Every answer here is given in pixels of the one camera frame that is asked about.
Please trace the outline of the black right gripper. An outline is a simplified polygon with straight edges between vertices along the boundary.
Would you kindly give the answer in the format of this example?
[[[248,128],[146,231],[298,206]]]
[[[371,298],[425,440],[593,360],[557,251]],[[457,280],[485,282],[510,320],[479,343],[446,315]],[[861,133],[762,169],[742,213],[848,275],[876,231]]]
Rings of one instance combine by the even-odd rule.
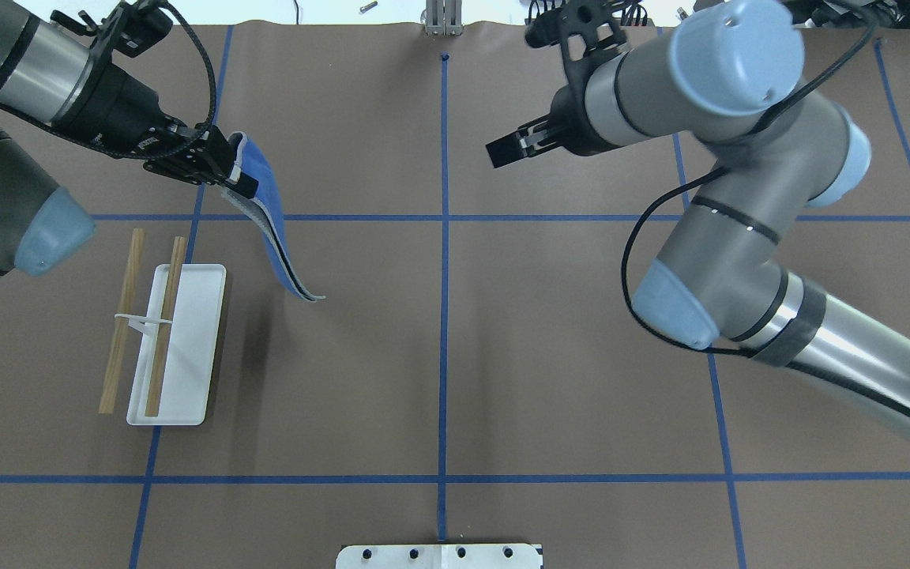
[[[596,132],[586,115],[584,101],[575,97],[571,87],[556,91],[546,115],[530,120],[512,133],[485,145],[494,168],[538,157],[558,148],[581,157],[592,157],[620,148],[620,145],[607,141]]]

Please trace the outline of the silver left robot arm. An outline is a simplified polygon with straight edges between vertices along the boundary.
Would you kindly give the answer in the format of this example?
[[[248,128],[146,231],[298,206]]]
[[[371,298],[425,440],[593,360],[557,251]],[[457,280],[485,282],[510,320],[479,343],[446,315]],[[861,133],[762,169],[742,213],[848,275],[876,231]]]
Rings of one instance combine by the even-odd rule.
[[[200,54],[206,118],[187,125],[158,94],[115,65],[144,54],[173,25]],[[51,136],[191,185],[218,185],[250,199],[258,181],[243,171],[243,137],[216,126],[216,73],[197,33],[169,1],[122,1],[101,21],[55,11],[49,21],[0,1],[0,111]],[[95,223],[64,185],[0,127],[0,280],[14,269],[41,275],[94,234]]]

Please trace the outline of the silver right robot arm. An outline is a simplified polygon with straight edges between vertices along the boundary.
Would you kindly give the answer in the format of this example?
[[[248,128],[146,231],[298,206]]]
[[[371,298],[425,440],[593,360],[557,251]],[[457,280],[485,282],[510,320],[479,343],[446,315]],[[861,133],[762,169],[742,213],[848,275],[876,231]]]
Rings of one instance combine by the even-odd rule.
[[[802,79],[804,43],[779,1],[723,1],[633,47],[621,1],[566,1],[528,23],[530,47],[559,47],[566,87],[550,111],[487,145],[494,167],[563,148],[588,157],[689,132],[714,169],[692,192],[636,289],[634,319],[661,340],[809,375],[910,442],[910,339],[773,253],[802,209],[837,202],[871,162],[864,132]]]

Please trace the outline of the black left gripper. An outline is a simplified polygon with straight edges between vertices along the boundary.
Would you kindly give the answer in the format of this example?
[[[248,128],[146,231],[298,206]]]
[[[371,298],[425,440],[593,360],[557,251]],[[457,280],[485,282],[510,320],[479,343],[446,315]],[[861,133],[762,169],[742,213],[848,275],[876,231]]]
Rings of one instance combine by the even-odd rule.
[[[184,123],[162,111],[159,95],[112,62],[55,67],[48,87],[57,104],[51,125],[93,150],[152,157],[187,141]],[[237,145],[212,125],[184,150],[147,160],[142,168],[181,183],[220,185],[243,198],[255,197],[258,181],[235,163]]]

